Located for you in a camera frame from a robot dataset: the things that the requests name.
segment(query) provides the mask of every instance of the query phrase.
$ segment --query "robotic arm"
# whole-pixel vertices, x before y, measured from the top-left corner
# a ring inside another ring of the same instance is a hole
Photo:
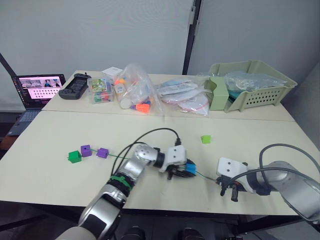
[[[159,168],[161,173],[167,171],[168,179],[171,179],[178,166],[187,162],[186,149],[182,145],[170,147],[166,154],[147,144],[138,145],[132,158],[123,163],[84,209],[78,226],[68,229],[56,240],[110,239],[118,226],[121,209],[145,166]]]
[[[221,185],[221,196],[227,188],[232,188],[231,200],[238,202],[239,192],[266,196],[271,191],[277,191],[285,203],[304,220],[320,224],[319,183],[285,161],[274,161],[263,168],[265,177],[260,169],[250,171],[246,163],[221,157],[216,170],[216,174],[220,176],[217,184]],[[238,175],[244,176],[234,180]]]

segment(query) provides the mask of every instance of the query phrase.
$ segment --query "plastic container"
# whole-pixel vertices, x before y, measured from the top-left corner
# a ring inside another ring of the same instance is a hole
[[[114,101],[112,85],[107,77],[92,77],[87,80],[88,97],[92,104]]]
[[[223,110],[229,98],[224,78],[222,76],[211,76],[205,83],[204,88],[211,90],[211,93],[206,92],[206,96],[211,103],[210,110]]]
[[[129,109],[133,105],[133,103],[130,99],[129,94],[127,93],[125,82],[126,81],[123,78],[116,79],[114,81],[114,91],[120,107],[122,109]]]
[[[269,76],[286,81],[284,86],[268,87],[254,91],[243,91],[232,101],[230,98],[224,106],[224,111],[239,110],[258,107],[263,105],[280,104],[280,101],[293,89],[297,83],[275,70],[270,65],[260,60],[248,60],[233,63],[217,63],[211,66],[210,73],[214,76],[223,77],[225,74],[235,71],[243,71],[250,74],[267,74]]]

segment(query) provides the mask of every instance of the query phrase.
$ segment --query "game controller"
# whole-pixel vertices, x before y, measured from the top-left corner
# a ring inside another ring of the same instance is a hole
[[[72,81],[58,92],[61,98],[66,100],[79,99],[87,89],[87,79],[91,78],[91,76],[85,72],[85,74],[76,73],[73,77]]]

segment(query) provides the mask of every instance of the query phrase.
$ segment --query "green cube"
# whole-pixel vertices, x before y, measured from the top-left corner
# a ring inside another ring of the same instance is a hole
[[[210,136],[210,135],[201,136],[201,142],[202,142],[203,144],[209,144],[209,143],[211,143],[211,136]]]
[[[95,103],[101,102],[101,97],[99,95],[94,95],[94,102]]]
[[[69,152],[68,160],[73,164],[75,164],[77,162],[81,162],[81,154],[80,154],[80,152],[79,151]]]

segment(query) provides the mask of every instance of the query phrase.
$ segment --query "laptop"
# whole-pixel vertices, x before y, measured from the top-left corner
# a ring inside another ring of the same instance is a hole
[[[66,80],[63,74],[23,75],[11,78],[26,111],[7,135],[19,136],[58,93]]]

